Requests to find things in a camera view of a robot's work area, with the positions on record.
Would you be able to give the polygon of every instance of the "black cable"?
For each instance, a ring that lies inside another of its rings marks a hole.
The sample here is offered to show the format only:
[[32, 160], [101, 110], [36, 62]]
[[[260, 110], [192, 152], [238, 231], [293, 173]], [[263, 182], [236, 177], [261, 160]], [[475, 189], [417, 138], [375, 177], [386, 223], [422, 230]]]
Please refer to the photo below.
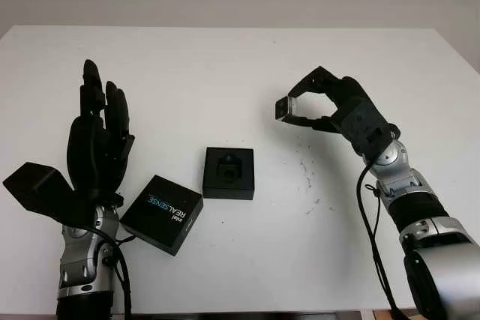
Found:
[[124, 243], [128, 243], [129, 241], [135, 240], [137, 237], [135, 235], [131, 235], [126, 237], [125, 239], [115, 239], [118, 245], [122, 245]]
[[[113, 247], [115, 256], [118, 258], [120, 262], [120, 268], [122, 269], [121, 272], [123, 273], [123, 279], [119, 277], [119, 281], [121, 284], [121, 288], [123, 289], [124, 295], [124, 319], [125, 320], [132, 320], [132, 300], [131, 300], [131, 291], [130, 291], [130, 277], [128, 276], [128, 268], [127, 262], [125, 261], [125, 257], [123, 256], [122, 251], [120, 250], [120, 246], [116, 243], [115, 239], [111, 238], [106, 232], [102, 232], [96, 228], [91, 226], [70, 226], [76, 227], [78, 229], [84, 229], [89, 232], [93, 232], [98, 236], [101, 236], [108, 244]], [[119, 276], [118, 268], [115, 266], [117, 276]]]
[[366, 167], [360, 173], [358, 177], [357, 186], [356, 186], [356, 195], [357, 195], [357, 202], [358, 202], [358, 209], [360, 210], [361, 218], [363, 219], [363, 223], [365, 228], [367, 229], [368, 239], [370, 240], [370, 245], [372, 246], [372, 256], [373, 262], [375, 263], [376, 272], [379, 277], [380, 284], [382, 285], [383, 291], [385, 292], [385, 296], [390, 304], [391, 310], [391, 317], [394, 320], [407, 320], [408, 318], [398, 309], [397, 304], [395, 303], [395, 299], [392, 294], [392, 290], [390, 289], [389, 280], [385, 273], [385, 268], [383, 267], [382, 258], [380, 257], [380, 253], [378, 251], [377, 243], [375, 241], [375, 235], [372, 232], [370, 227], [370, 223], [368, 222], [367, 214], [365, 213], [365, 209], [363, 207], [362, 202], [362, 182], [371, 169], [374, 162], [371, 162], [366, 165]]
[[365, 187], [367, 189], [369, 189], [376, 197], [378, 203], [376, 204], [376, 218], [375, 218], [375, 226], [373, 228], [373, 236], [376, 236], [377, 235], [377, 229], [378, 229], [378, 222], [380, 220], [380, 209], [381, 209], [381, 206], [380, 206], [380, 191], [378, 191], [377, 188], [375, 188], [373, 185], [370, 185], [370, 184], [366, 184]]

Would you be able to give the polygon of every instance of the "white table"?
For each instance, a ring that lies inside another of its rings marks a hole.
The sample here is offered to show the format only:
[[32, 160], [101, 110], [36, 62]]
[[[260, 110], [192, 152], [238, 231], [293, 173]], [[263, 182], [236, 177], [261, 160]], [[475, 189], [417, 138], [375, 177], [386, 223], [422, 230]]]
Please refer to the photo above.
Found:
[[[176, 257], [124, 245], [135, 313], [386, 307], [354, 196], [362, 160], [339, 135], [274, 120], [275, 101], [320, 64], [364, 86], [402, 130], [411, 164], [480, 240], [480, 77], [435, 31], [13, 27], [0, 41], [1, 179], [26, 160], [68, 176], [86, 58], [127, 95], [136, 141], [122, 214], [153, 174], [201, 191], [207, 146], [255, 153], [253, 201], [205, 199]], [[300, 101], [317, 116], [334, 109], [321, 96]], [[0, 313], [54, 313], [60, 225], [3, 187], [0, 197]], [[373, 218], [376, 201], [364, 201]], [[397, 239], [382, 210], [379, 248], [410, 307]]]

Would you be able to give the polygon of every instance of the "black box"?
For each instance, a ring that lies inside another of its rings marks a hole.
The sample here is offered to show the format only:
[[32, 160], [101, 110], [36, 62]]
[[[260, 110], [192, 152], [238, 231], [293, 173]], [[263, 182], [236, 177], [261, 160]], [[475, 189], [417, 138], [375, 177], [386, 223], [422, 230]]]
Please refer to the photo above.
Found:
[[121, 223], [130, 233], [175, 255], [202, 208], [202, 194], [155, 175]]
[[203, 196], [210, 199], [254, 198], [254, 150], [207, 148]]

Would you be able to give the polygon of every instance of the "black object in box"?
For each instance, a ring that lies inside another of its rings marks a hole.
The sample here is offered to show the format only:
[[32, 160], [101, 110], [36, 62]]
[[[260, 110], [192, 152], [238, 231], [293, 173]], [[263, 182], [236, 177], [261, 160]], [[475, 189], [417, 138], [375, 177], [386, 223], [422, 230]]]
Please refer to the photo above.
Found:
[[205, 198], [252, 200], [254, 183], [253, 149], [207, 148], [203, 170]]
[[155, 175], [121, 223], [138, 238], [175, 255], [202, 207], [202, 194]]

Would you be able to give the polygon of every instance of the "robotic hand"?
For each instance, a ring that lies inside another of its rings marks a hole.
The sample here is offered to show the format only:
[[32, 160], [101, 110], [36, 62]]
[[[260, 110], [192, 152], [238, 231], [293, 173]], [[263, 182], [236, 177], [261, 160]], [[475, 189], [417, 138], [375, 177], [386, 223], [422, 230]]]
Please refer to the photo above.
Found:
[[[331, 117], [309, 119], [295, 115], [296, 98], [305, 92], [325, 93], [337, 106]], [[398, 141], [399, 129], [388, 124], [362, 87], [348, 76], [338, 79], [318, 67], [275, 104], [275, 117], [286, 123], [340, 133], [347, 138], [376, 180], [376, 191], [400, 232], [406, 275], [415, 305], [427, 319], [480, 319], [480, 247], [461, 223], [450, 217], [422, 174], [411, 168], [407, 150]], [[360, 208], [380, 258], [363, 207]], [[376, 262], [382, 286], [397, 319], [388, 280]]]
[[67, 147], [74, 191], [60, 172], [34, 163], [25, 163], [4, 185], [27, 210], [64, 224], [58, 319], [110, 319], [117, 261], [124, 272], [121, 284], [127, 318], [131, 307], [128, 273], [113, 239], [119, 224], [116, 208], [123, 205], [115, 191], [124, 177], [134, 136], [128, 132], [123, 91], [107, 82], [104, 94], [97, 66], [90, 60], [85, 61], [83, 79], [80, 116], [72, 123]]

